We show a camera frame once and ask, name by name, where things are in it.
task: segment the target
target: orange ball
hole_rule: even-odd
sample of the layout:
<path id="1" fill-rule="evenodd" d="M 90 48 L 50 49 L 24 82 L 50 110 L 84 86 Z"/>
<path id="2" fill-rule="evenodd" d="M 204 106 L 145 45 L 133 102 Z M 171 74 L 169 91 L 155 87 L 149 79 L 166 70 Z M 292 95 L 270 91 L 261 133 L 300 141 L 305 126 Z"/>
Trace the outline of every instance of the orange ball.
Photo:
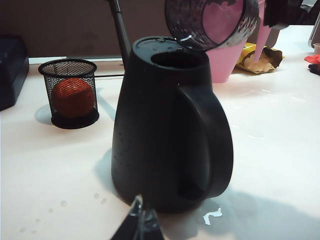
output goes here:
<path id="1" fill-rule="evenodd" d="M 93 110 L 95 95 L 88 83 L 73 77 L 54 86 L 51 100 L 60 115 L 72 119 L 83 117 Z"/>

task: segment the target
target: water droplet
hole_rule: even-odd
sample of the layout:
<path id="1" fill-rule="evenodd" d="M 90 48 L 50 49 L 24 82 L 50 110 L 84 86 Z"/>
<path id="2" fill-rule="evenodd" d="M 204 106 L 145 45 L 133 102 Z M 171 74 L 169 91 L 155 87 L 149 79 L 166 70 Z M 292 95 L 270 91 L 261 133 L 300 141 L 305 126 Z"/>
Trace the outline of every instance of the water droplet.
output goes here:
<path id="1" fill-rule="evenodd" d="M 256 139 L 256 140 L 263 140 L 265 138 L 262 133 L 253 129 L 248 130 L 247 134 L 249 138 Z"/>
<path id="2" fill-rule="evenodd" d="M 268 90 L 261 89 L 261 91 L 264 92 L 264 93 L 267 93 L 267 94 L 272 94 L 272 92 L 268 91 Z"/>
<path id="3" fill-rule="evenodd" d="M 211 226 L 209 217 L 218 218 L 218 217 L 221 217 L 222 215 L 223 214 L 221 212 L 221 207 L 219 207 L 217 211 L 208 212 L 206 215 L 203 216 L 204 223 L 208 226 Z"/>
<path id="4" fill-rule="evenodd" d="M 306 101 L 305 97 L 300 93 L 291 94 L 291 99 L 294 100 L 294 101 L 299 101 L 299 102 L 305 102 Z"/>
<path id="5" fill-rule="evenodd" d="M 105 203 L 106 203 L 106 201 L 107 201 L 107 199 L 106 199 L 106 198 L 102 199 L 101 204 L 105 204 Z"/>
<path id="6" fill-rule="evenodd" d="M 243 97 L 243 96 L 246 96 L 246 95 L 250 95 L 250 94 L 252 94 L 252 93 L 254 93 L 255 91 L 254 90 L 250 90 L 250 91 L 248 91 L 248 92 L 246 92 L 246 93 L 243 93 L 243 94 L 240 94 L 240 95 L 238 95 L 239 97 Z"/>
<path id="7" fill-rule="evenodd" d="M 236 126 L 236 125 L 230 125 L 233 129 L 240 129 L 240 127 Z"/>
<path id="8" fill-rule="evenodd" d="M 61 202 L 61 206 L 62 207 L 66 207 L 68 205 L 68 203 L 65 201 L 65 200 L 63 200 L 62 202 Z"/>

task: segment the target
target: black box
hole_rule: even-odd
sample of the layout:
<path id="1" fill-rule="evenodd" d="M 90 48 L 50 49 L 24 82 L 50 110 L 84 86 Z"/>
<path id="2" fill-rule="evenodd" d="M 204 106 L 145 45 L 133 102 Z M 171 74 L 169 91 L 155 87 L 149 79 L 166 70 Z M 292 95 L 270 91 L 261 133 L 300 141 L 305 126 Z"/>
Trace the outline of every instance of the black box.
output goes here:
<path id="1" fill-rule="evenodd" d="M 29 58 L 19 37 L 0 36 L 0 111 L 16 104 L 29 71 Z"/>

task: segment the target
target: black pitcher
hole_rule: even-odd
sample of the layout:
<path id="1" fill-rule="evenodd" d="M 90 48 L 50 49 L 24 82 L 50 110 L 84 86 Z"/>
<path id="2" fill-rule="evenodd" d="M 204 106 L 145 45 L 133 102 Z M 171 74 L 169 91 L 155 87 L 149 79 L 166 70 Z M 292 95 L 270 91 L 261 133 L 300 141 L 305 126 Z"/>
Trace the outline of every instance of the black pitcher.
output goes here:
<path id="1" fill-rule="evenodd" d="M 229 184 L 233 144 L 204 52 L 169 37 L 133 44 L 119 96 L 112 179 L 128 203 L 182 212 Z"/>

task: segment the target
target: black object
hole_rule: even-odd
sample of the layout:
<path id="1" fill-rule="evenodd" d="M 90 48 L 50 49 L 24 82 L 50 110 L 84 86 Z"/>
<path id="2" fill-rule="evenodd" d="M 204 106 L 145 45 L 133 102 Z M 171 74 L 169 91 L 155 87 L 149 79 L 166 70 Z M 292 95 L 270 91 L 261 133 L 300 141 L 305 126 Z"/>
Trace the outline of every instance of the black object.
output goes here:
<path id="1" fill-rule="evenodd" d="M 139 218 L 142 214 L 143 200 L 141 196 L 136 196 L 131 204 L 130 211 L 125 217 L 121 226 L 115 232 L 111 240 L 133 240 L 137 236 L 139 229 Z"/>
<path id="2" fill-rule="evenodd" d="M 265 0 L 264 25 L 284 29 L 294 25 L 301 15 L 303 0 Z"/>
<path id="3" fill-rule="evenodd" d="M 79 129 L 87 127 L 99 118 L 96 85 L 95 85 L 95 71 L 97 66 L 90 61 L 82 59 L 61 59 L 46 62 L 39 66 L 38 71 L 44 77 L 46 92 L 48 95 L 51 122 L 62 129 Z M 54 87 L 65 79 L 78 78 L 87 83 L 93 92 L 93 106 L 92 111 L 84 116 L 79 117 L 65 117 L 59 113 L 57 107 L 53 104 L 52 93 Z M 64 87 L 67 89 L 80 88 L 81 86 Z M 74 102 L 75 108 L 81 108 Z"/>
<path id="4" fill-rule="evenodd" d="M 310 64 L 308 68 L 311 73 L 320 75 L 320 64 Z"/>
<path id="5" fill-rule="evenodd" d="M 298 24 L 300 25 L 315 25 L 317 21 L 317 17 L 319 16 L 319 10 L 320 10 L 320 0 L 317 0 L 313 7 L 308 9 L 309 6 L 304 5 L 301 6 L 302 9 L 304 9 L 304 15 L 301 22 Z"/>
<path id="6" fill-rule="evenodd" d="M 110 74 L 110 75 L 98 75 L 95 78 L 109 78 L 109 77 L 123 77 L 124 74 Z"/>
<path id="7" fill-rule="evenodd" d="M 131 46 L 128 38 L 128 34 L 126 31 L 126 27 L 124 24 L 124 20 L 122 18 L 122 13 L 120 10 L 120 5 L 118 0 L 107 0 L 109 1 L 110 9 L 113 15 L 114 25 L 116 29 L 116 34 L 119 41 L 123 67 L 126 69 L 129 54 L 131 51 Z"/>
<path id="8" fill-rule="evenodd" d="M 29 58 L 19 37 L 0 37 L 0 111 L 16 104 L 29 71 Z"/>
<path id="9" fill-rule="evenodd" d="M 130 211 L 111 240 L 164 240 L 154 209 L 147 204 L 143 209 L 143 199 L 136 196 Z"/>
<path id="10" fill-rule="evenodd" d="M 212 91 L 209 59 L 169 37 L 133 44 L 114 122 L 112 179 L 131 203 L 182 212 L 227 188 L 228 120 Z"/>

